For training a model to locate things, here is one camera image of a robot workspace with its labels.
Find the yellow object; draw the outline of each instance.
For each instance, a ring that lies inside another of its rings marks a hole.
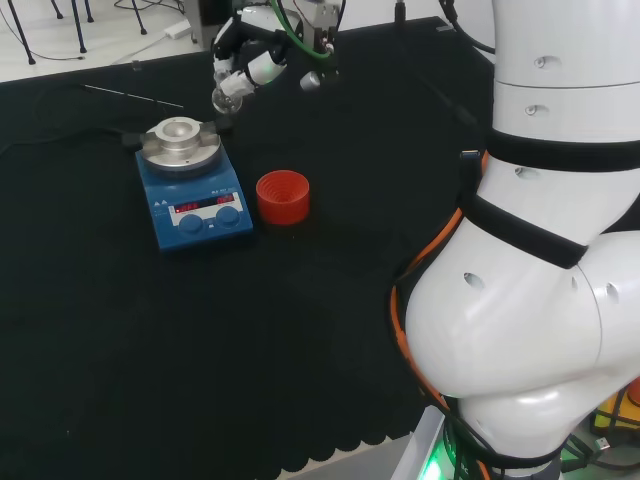
[[[624,395],[624,399],[620,404],[620,413],[618,414],[618,417],[628,418],[629,420],[633,420],[634,422],[640,422],[640,407],[634,405],[631,402],[626,392],[623,393],[623,395]],[[613,409],[615,408],[617,396],[618,394],[608,399],[606,402],[600,405],[600,408],[598,410],[613,414]],[[611,424],[611,421],[612,421],[611,418],[596,414],[595,420],[593,422],[593,426],[595,428],[608,428],[609,425]],[[614,425],[614,428],[640,430],[640,426],[632,425],[630,423],[624,423],[624,420],[617,420]]]

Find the orange cable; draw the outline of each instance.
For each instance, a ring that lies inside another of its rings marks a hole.
[[[487,169],[487,164],[489,160],[489,154],[487,152],[484,153],[482,157],[482,173]],[[452,215],[449,222],[445,225],[445,227],[436,235],[436,237],[422,249],[422,251],[413,259],[413,261],[409,264],[407,268],[407,272],[413,270],[427,255],[433,252],[448,236],[451,232],[458,226],[458,224],[462,221],[463,214],[462,210],[459,208],[456,209],[454,214]],[[413,373],[418,377],[418,380],[422,383],[422,386],[429,390],[431,395],[446,409],[450,410],[447,405],[446,400],[442,397],[442,394],[438,392],[438,390],[433,387],[426,379],[426,377],[422,374],[422,372],[418,369],[415,361],[413,360],[413,356],[411,355],[411,351],[409,350],[409,343],[407,342],[407,335],[400,328],[400,319],[398,317],[398,290],[394,285],[391,289],[391,322],[393,323],[393,329],[396,334],[396,342],[402,355],[405,360],[413,370]],[[480,471],[482,472],[482,476],[485,480],[491,480],[491,476],[489,475],[489,471],[484,463],[478,461],[478,465],[480,466]]]

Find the metal stand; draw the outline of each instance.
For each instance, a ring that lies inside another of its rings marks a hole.
[[[29,50],[27,37],[24,36],[24,32],[22,31],[22,25],[20,25],[20,19],[18,18],[16,9],[13,6],[13,0],[7,0],[7,3],[9,3],[9,8],[11,9],[11,15],[13,15],[13,20],[16,22],[16,27],[18,27],[18,33],[20,33],[20,38],[22,39],[22,46],[24,47],[24,51],[27,52],[27,57],[29,57],[29,65],[35,65],[36,61],[33,59],[33,56],[31,55],[31,50]]]
[[[71,7],[73,8],[73,18],[76,21],[76,29],[78,30],[80,53],[87,53],[87,49],[84,48],[84,40],[82,39],[82,28],[80,27],[80,18],[78,17],[78,6],[76,5],[76,0],[71,0]]]
[[[84,6],[87,9],[87,22],[93,23],[93,17],[91,16],[91,7],[89,6],[89,0],[84,0]]]
[[[58,17],[58,20],[61,20],[62,18],[64,18],[60,13],[60,9],[58,8],[58,5],[56,5],[56,0],[51,0],[51,5],[53,5],[54,10],[56,11],[56,16]]]
[[[138,6],[136,5],[136,0],[131,0],[133,4],[133,9],[136,11],[136,17],[138,17],[138,23],[140,24],[140,34],[146,35],[147,31],[144,29],[144,25],[142,25],[142,19],[140,18],[140,12],[138,12]]]

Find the red cup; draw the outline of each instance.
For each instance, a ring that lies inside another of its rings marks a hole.
[[[272,225],[293,225],[309,215],[309,182],[297,172],[276,170],[258,180],[258,210]]]

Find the blue knob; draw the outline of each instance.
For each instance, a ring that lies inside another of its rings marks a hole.
[[[185,216],[178,224],[178,230],[184,233],[198,233],[202,228],[202,219],[193,214]]]
[[[240,221],[240,214],[233,207],[222,207],[216,214],[216,222],[221,227],[231,228]]]

